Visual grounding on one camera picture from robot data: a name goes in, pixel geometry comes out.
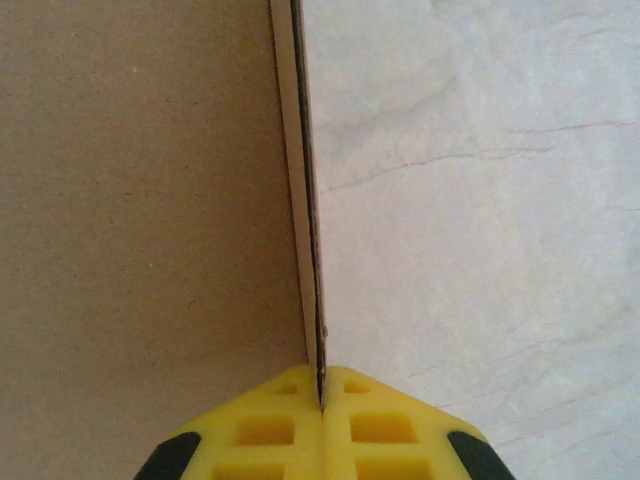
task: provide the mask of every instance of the cardboard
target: cardboard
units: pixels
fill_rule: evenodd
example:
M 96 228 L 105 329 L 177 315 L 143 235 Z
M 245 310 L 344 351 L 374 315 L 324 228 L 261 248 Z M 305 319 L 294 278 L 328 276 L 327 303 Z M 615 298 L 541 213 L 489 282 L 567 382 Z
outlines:
M 132 478 L 304 363 L 303 308 L 318 362 L 278 42 L 280 89 L 266 0 L 0 6 L 1 478 Z

